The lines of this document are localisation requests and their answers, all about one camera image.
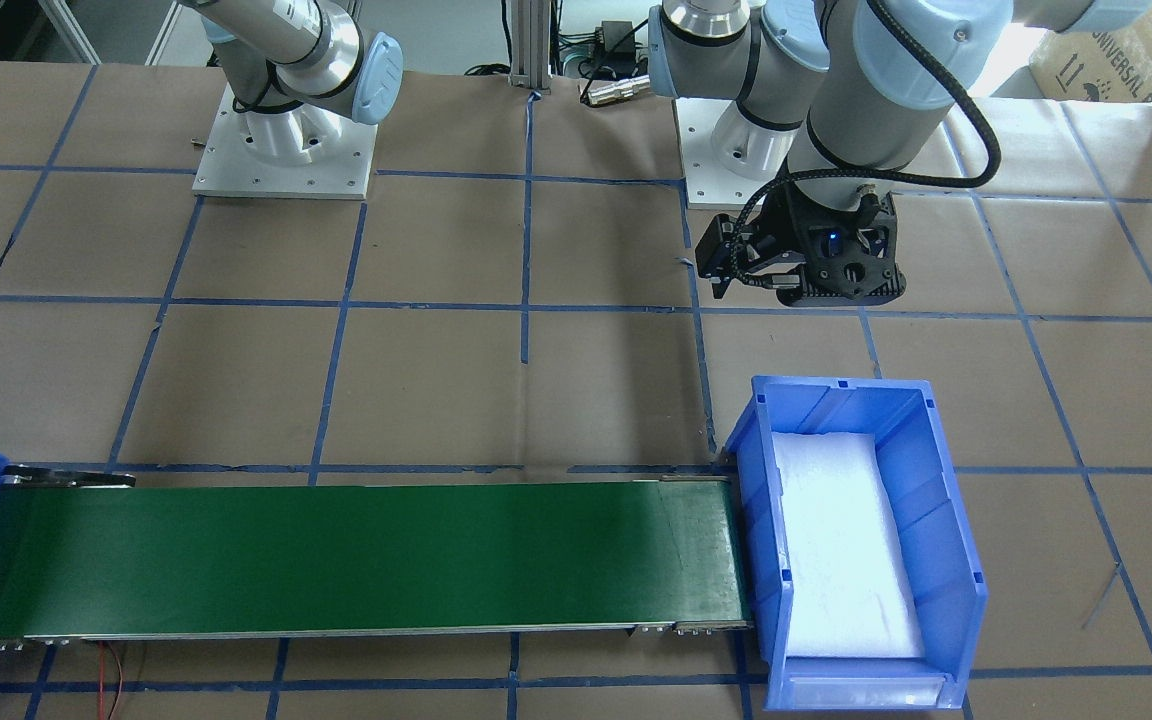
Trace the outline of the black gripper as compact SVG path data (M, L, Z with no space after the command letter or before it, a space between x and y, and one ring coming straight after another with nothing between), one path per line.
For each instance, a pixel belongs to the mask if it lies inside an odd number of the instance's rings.
M737 222L721 213L710 219L696 247L698 275L710 282L713 300L723 300L733 282L744 283L768 266L790 270L770 274L765 287L781 305L804 297L833 297L814 262L838 252L838 211L826 209L786 184L768 194L758 217Z

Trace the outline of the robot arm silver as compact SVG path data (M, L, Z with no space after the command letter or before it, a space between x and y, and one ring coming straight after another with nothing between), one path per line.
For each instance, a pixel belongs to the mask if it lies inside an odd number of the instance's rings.
M302 167L348 128L396 105L404 54L334 1L187 1L232 92L229 118L256 158Z
M986 184L996 132L970 100L1005 26L1129 26L1147 1L664 1L650 10L655 94L728 100L783 159L696 250L714 300L738 282L783 305L881 305L908 282L895 183Z

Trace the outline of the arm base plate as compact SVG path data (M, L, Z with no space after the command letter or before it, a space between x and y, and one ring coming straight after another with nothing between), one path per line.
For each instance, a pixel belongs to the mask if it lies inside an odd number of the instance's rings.
M796 128L770 129L735 100L679 97L679 146L690 209L738 209L781 168Z
M225 88L196 172L196 195L227 199L365 200L376 126L302 105L238 114Z

